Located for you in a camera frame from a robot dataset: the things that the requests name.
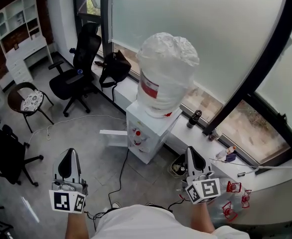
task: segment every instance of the black object on sill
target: black object on sill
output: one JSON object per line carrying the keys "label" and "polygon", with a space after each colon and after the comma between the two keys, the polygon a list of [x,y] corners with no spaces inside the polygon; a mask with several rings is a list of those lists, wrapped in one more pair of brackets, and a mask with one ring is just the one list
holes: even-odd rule
{"label": "black object on sill", "polygon": [[187,123],[187,127],[188,128],[193,128],[197,122],[199,121],[199,118],[202,115],[202,111],[201,110],[197,110],[195,111],[195,113],[189,118],[189,121]]}
{"label": "black object on sill", "polygon": [[232,162],[232,161],[234,161],[235,159],[236,159],[236,157],[237,157],[237,154],[235,154],[235,153],[231,153],[231,154],[228,154],[227,156],[226,156],[226,162]]}

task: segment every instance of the window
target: window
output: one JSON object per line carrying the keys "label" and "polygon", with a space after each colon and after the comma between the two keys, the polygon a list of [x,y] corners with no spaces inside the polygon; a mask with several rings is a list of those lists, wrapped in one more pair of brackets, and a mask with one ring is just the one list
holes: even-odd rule
{"label": "window", "polygon": [[101,16],[101,9],[95,8],[94,5],[93,5],[92,0],[87,0],[86,1],[86,10],[87,10],[88,14]]}
{"label": "window", "polygon": [[203,133],[222,129],[220,141],[253,165],[292,158],[292,0],[87,0],[85,9],[101,16],[104,56],[121,50],[135,76],[148,37],[187,38],[200,65],[182,108],[203,111]]}
{"label": "window", "polygon": [[[101,23],[100,3],[100,0],[74,0],[77,34],[80,33],[82,26],[88,22]],[[101,26],[98,28],[97,35],[102,37]],[[102,44],[97,54],[103,56]]]}
{"label": "window", "polygon": [[292,33],[284,52],[257,88],[257,93],[278,113],[286,114],[292,129]]}
{"label": "window", "polygon": [[289,149],[282,136],[245,101],[218,127],[260,164]]}

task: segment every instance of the wooden chair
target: wooden chair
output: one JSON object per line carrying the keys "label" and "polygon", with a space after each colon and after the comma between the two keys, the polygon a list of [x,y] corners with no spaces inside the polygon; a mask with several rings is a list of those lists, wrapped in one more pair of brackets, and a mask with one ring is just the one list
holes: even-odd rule
{"label": "wooden chair", "polygon": [[[29,88],[32,89],[33,92],[25,99],[18,93],[19,90],[24,89],[24,88]],[[28,128],[30,129],[31,133],[33,133],[29,123],[27,122],[26,117],[32,116],[35,114],[37,111],[42,113],[52,124],[54,122],[41,110],[41,106],[44,101],[44,96],[49,100],[49,102],[54,105],[54,103],[51,102],[51,100],[48,98],[46,93],[43,91],[39,91],[35,85],[33,85],[30,82],[22,82],[17,84],[9,93],[7,97],[7,103],[9,107],[20,114],[23,114],[24,119],[26,121],[26,124]],[[26,106],[23,110],[21,108],[22,104],[25,106],[26,102],[29,104],[29,106]]]}

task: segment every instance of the cable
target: cable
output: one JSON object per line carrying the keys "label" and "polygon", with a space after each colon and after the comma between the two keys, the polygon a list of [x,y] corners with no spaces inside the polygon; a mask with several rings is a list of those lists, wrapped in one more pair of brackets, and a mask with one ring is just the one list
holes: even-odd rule
{"label": "cable", "polygon": [[255,173],[255,172],[259,171],[259,170],[260,170],[260,168],[257,168],[257,169],[251,170],[250,172],[242,172],[242,173],[238,173],[237,176],[238,176],[238,177],[243,177],[243,176],[245,176],[246,174]]}
{"label": "cable", "polygon": [[91,220],[93,220],[94,222],[94,229],[96,231],[96,219],[100,219],[102,216],[104,216],[105,213],[97,213],[95,214],[93,217],[91,217],[92,215],[89,212],[84,212],[86,213],[87,217]]}
{"label": "cable", "polygon": [[129,152],[129,149],[127,150],[126,158],[125,158],[125,161],[124,161],[123,166],[122,166],[122,169],[121,169],[121,174],[120,174],[120,189],[119,189],[119,190],[116,190],[116,191],[113,191],[113,192],[111,192],[111,193],[108,194],[108,199],[110,200],[111,208],[112,208],[112,202],[111,202],[111,197],[110,197],[110,195],[111,195],[112,193],[118,192],[118,191],[120,191],[120,190],[122,189],[122,181],[121,181],[121,178],[122,178],[123,169],[124,169],[124,166],[125,166],[125,163],[126,163],[127,157],[128,157],[128,152]]}
{"label": "cable", "polygon": [[184,201],[190,202],[190,200],[187,199],[182,199],[181,202],[179,202],[180,200],[178,200],[177,202],[171,204],[170,206],[168,206],[167,210],[172,212],[172,210],[170,209],[170,207],[172,207],[173,205],[181,205]]}
{"label": "cable", "polygon": [[125,119],[116,118],[116,117],[113,117],[113,116],[110,116],[110,115],[86,115],[86,116],[82,116],[82,117],[79,117],[79,118],[73,118],[73,119],[70,119],[70,120],[62,120],[62,121],[60,121],[60,122],[58,122],[58,123],[55,123],[55,124],[53,124],[53,125],[49,125],[49,126],[46,127],[46,128],[41,128],[41,129],[38,129],[37,131],[35,131],[35,132],[33,133],[33,135],[31,136],[30,140],[28,141],[28,144],[30,144],[30,142],[31,142],[31,140],[32,140],[32,138],[33,138],[33,136],[34,136],[37,132],[40,132],[40,131],[42,131],[42,130],[44,130],[44,129],[46,129],[46,139],[47,139],[47,140],[51,140],[51,135],[50,135],[50,133],[48,132],[48,129],[49,129],[51,126],[55,126],[55,125],[58,125],[58,124],[60,124],[60,123],[63,123],[63,122],[69,122],[69,121],[72,121],[72,120],[79,120],[79,119],[86,118],[86,117],[100,117],[100,116],[106,116],[106,117],[110,117],[110,118],[113,118],[113,119],[116,119],[116,120],[122,120],[122,121],[125,121],[125,122],[126,122]]}
{"label": "cable", "polygon": [[227,164],[248,166],[248,167],[259,168],[259,169],[292,169],[292,166],[262,166],[262,165],[254,166],[254,165],[244,165],[244,164],[232,163],[232,162],[227,162],[227,161],[213,159],[213,158],[210,158],[210,159],[211,160],[214,160],[214,161],[219,161],[219,162],[227,163]]}

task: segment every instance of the person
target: person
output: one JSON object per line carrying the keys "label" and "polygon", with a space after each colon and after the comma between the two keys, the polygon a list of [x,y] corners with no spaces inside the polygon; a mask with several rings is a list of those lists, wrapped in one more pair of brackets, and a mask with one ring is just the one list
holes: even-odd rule
{"label": "person", "polygon": [[[133,205],[121,208],[118,203],[113,203],[112,207],[101,218],[94,239],[249,239],[247,233],[229,226],[215,229],[206,203],[193,205],[191,228],[180,224],[162,207]],[[65,238],[89,238],[84,213],[69,214]]]}

